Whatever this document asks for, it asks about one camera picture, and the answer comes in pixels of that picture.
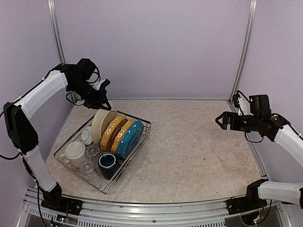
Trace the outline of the cream bird plate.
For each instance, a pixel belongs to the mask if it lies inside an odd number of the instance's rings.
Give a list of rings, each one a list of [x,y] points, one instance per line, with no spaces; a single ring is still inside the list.
[[[100,144],[104,132],[108,128],[109,124],[117,117],[116,110],[103,110],[99,109],[94,115],[93,122],[91,124],[91,136],[93,142],[97,145]]]

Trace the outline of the yellow dotted plate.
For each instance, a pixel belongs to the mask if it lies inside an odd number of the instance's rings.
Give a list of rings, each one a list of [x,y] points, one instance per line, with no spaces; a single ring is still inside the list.
[[[123,139],[124,135],[126,134],[126,132],[129,130],[129,128],[132,126],[133,123],[135,123],[135,119],[132,118],[130,120],[128,120],[123,127],[121,128],[121,130],[119,131],[119,133],[116,135],[115,140],[113,142],[113,145],[111,147],[111,153],[116,155],[117,154],[117,150],[119,147],[119,144],[121,142],[121,140]]]
[[[110,151],[117,134],[126,124],[127,118],[124,114],[118,115],[107,127],[103,134],[100,147],[102,150]]]

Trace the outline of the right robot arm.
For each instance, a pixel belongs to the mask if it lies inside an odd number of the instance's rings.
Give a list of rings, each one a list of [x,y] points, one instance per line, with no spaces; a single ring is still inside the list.
[[[303,137],[283,116],[273,113],[268,95],[246,98],[240,91],[233,95],[238,112],[223,112],[215,122],[223,129],[257,132],[287,151],[300,165],[303,163]],[[265,207],[267,200],[303,205],[302,183],[280,183],[267,179],[257,180],[247,186],[243,197],[229,199],[229,214]]]

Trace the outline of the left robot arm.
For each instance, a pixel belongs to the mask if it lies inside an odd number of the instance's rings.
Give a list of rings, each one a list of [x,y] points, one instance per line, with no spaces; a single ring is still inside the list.
[[[27,92],[4,105],[1,116],[4,117],[8,137],[18,150],[16,156],[22,158],[28,174],[43,194],[43,206],[62,210],[67,202],[41,153],[33,119],[48,101],[63,90],[77,94],[88,109],[111,110],[107,98],[109,84],[110,80],[101,77],[98,66],[91,59],[82,58],[77,63],[56,65]]]

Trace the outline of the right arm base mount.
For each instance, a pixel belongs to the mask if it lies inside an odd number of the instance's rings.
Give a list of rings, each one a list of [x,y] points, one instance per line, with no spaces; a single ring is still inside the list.
[[[267,206],[267,201],[262,199],[249,200],[246,196],[243,197],[231,197],[226,201],[229,215],[243,213],[255,209],[264,208]]]

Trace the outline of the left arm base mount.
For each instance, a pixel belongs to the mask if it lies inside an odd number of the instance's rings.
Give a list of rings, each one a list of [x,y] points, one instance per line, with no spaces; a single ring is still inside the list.
[[[83,202],[78,199],[62,197],[59,202],[43,199],[41,205],[42,207],[50,210],[78,216],[80,214]]]

